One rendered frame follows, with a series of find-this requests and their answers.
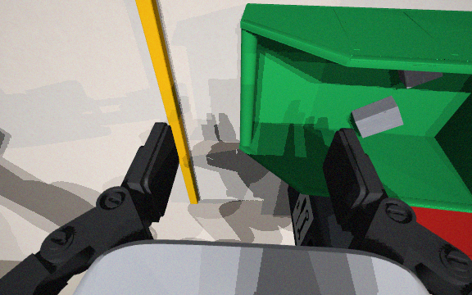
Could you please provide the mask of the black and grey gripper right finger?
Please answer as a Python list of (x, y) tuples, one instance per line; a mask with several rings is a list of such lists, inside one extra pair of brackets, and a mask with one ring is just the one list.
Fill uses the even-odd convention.
[(354, 129), (336, 131), (323, 172), (336, 221), (353, 236), (348, 249), (402, 264), (429, 294), (472, 295), (472, 260), (416, 222), (407, 203), (388, 197)]

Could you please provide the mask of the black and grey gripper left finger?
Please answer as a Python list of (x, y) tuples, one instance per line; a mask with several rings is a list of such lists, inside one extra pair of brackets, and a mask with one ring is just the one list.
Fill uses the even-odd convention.
[(0, 279), (0, 295), (58, 295), (107, 250), (153, 239), (148, 227), (164, 216), (178, 167), (171, 126), (156, 122), (121, 186), (105, 190), (93, 209), (51, 232), (40, 251)]

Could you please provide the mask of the yellow bar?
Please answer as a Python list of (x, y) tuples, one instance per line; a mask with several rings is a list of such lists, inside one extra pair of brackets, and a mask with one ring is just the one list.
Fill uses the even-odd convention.
[(174, 80), (166, 51), (166, 43), (161, 27), (156, 0), (135, 0), (148, 50), (152, 59), (166, 116), (171, 126), (175, 145), (179, 155), (179, 164), (191, 204), (198, 204), (197, 186), (188, 152), (184, 127), (180, 115)]

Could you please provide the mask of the grey rectangular block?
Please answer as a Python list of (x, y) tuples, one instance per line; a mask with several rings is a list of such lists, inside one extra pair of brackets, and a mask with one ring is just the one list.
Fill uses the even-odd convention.
[(403, 125), (393, 96), (360, 107), (352, 115), (362, 138)]

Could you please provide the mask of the dark grey block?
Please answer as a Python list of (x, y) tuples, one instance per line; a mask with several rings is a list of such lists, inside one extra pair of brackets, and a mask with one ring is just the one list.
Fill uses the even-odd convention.
[(398, 74), (406, 89), (443, 77), (442, 72), (417, 70), (398, 70)]

